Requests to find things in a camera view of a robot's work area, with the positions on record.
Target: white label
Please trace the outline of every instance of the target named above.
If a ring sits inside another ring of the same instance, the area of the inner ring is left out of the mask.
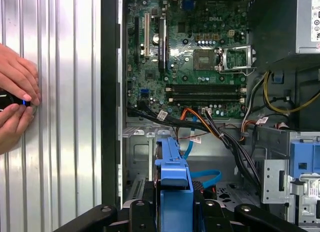
[[[201,137],[200,136],[192,137],[192,138],[190,138],[190,141],[201,144]]]
[[[309,197],[318,197],[318,184],[317,180],[309,181]]]
[[[311,41],[320,42],[320,0],[311,1]]]
[[[268,121],[269,117],[263,117],[259,124],[265,124]]]
[[[156,118],[160,121],[164,121],[167,115],[168,115],[167,112],[165,112],[164,110],[161,110]]]

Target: black device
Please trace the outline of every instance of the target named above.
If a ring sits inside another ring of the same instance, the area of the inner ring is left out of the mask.
[[[157,232],[159,198],[153,181],[146,182],[143,198],[122,210],[98,205],[54,232]],[[194,191],[193,232],[305,232],[252,204],[240,204],[234,212],[219,201],[205,199],[201,188]]]
[[[6,107],[12,104],[31,106],[29,101],[24,101],[14,96],[13,94],[3,90],[0,92],[0,111],[3,111]]]

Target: pcie slot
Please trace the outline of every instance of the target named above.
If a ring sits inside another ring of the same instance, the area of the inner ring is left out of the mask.
[[[134,17],[134,61],[135,63],[139,64],[139,57],[140,57],[140,43],[139,43],[139,17]]]
[[[167,39],[167,21],[165,17],[161,17],[159,21],[159,71],[166,71],[166,39]]]

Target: pci slot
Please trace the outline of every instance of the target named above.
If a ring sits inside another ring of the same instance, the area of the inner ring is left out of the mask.
[[[150,56],[150,14],[144,14],[144,56]]]

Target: fingernail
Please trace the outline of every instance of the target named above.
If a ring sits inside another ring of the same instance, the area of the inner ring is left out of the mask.
[[[17,103],[14,103],[11,105],[10,109],[11,109],[11,111],[15,112],[19,109],[19,105]]]
[[[28,106],[25,111],[29,114],[32,114],[34,112],[34,108],[32,108],[31,106]]]
[[[32,98],[31,98],[30,95],[25,94],[25,95],[23,96],[23,99],[24,99],[25,101],[30,101]]]
[[[19,106],[19,113],[23,113],[26,110],[26,107],[24,105]]]
[[[35,106],[40,105],[40,100],[36,98],[35,101],[34,101],[34,105],[35,105]]]

